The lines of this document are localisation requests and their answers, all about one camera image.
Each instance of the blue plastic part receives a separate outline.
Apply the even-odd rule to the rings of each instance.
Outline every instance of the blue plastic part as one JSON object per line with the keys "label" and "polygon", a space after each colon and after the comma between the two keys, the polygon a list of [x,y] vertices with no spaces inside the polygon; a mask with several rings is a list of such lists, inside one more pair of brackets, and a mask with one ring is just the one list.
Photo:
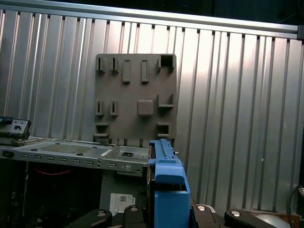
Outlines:
{"label": "blue plastic part", "polygon": [[155,147],[156,184],[182,185],[180,191],[155,191],[154,228],[188,228],[190,216],[190,189],[181,161],[177,158],[170,143],[165,140],[150,141]]}
{"label": "blue plastic part", "polygon": [[165,140],[150,141],[155,147],[156,159],[150,159],[149,164],[155,164],[155,183],[185,184],[184,167],[174,154],[170,143]]}

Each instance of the barcode sticker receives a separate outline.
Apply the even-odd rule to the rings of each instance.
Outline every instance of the barcode sticker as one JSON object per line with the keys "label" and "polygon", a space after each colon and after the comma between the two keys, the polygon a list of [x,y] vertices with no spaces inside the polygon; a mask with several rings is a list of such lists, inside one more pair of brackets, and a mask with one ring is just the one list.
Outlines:
{"label": "barcode sticker", "polygon": [[133,195],[111,193],[110,212],[113,216],[117,214],[119,209],[124,210],[130,205],[135,205]]}

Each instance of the red cable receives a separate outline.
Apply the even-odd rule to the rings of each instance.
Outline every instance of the red cable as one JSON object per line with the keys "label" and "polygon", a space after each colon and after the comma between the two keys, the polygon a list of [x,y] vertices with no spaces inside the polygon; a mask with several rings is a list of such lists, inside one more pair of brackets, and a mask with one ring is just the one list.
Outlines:
{"label": "red cable", "polygon": [[59,175],[63,175],[63,174],[68,174],[69,172],[71,172],[72,170],[67,170],[67,171],[64,171],[64,172],[57,172],[57,173],[48,173],[48,172],[43,172],[43,171],[40,171],[36,168],[34,168],[34,170],[37,172],[37,173],[40,173],[42,175],[47,175],[47,176],[59,176]]}

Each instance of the metal panel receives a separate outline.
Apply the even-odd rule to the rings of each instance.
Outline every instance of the metal panel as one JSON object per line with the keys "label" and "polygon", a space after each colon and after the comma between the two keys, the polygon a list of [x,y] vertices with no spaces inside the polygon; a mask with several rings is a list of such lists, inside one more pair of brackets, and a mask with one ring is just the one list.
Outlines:
{"label": "metal panel", "polygon": [[304,125],[304,49],[290,39],[296,27],[12,2],[0,0],[0,114],[30,119],[36,136],[92,141],[96,55],[174,53],[174,146],[193,197],[219,213],[285,211]]}

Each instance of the square plastic block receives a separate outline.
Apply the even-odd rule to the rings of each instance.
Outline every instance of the square plastic block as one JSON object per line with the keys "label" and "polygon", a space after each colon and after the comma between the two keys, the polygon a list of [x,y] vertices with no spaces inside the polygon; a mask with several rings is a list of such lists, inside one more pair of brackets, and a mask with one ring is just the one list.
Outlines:
{"label": "square plastic block", "polygon": [[139,115],[139,116],[153,115],[153,101],[152,100],[138,100],[137,101],[137,115]]}

